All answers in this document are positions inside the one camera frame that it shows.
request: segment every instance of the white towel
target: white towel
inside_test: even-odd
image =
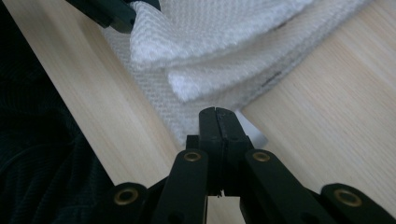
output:
[[[199,111],[236,110],[270,90],[367,2],[163,0],[161,12],[135,2],[132,33],[104,35],[183,144]]]

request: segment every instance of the metal screw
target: metal screw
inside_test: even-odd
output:
[[[268,156],[268,154],[266,154],[264,152],[255,152],[255,153],[253,153],[253,158],[256,161],[269,161],[271,159],[271,157]]]
[[[335,190],[334,196],[339,202],[351,207],[359,207],[362,205],[361,198],[347,189]]]
[[[201,159],[201,155],[196,152],[188,152],[184,155],[184,160],[186,161],[198,161]]]
[[[114,203],[117,205],[127,205],[136,201],[139,192],[134,188],[121,189],[114,195]]]

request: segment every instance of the dark fabric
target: dark fabric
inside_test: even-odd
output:
[[[84,223],[113,187],[0,6],[0,223]]]

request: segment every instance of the folded towel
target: folded towel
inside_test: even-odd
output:
[[[135,2],[130,35],[103,33],[183,144],[198,133],[199,111],[236,110],[270,90],[367,2],[163,0],[161,12]]]

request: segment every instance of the light wood surface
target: light wood surface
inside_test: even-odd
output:
[[[168,175],[181,148],[97,26],[64,0],[4,2],[113,182]],[[395,61],[396,1],[374,1],[243,113],[306,187],[345,183],[396,217]],[[208,209],[243,223],[237,199]]]

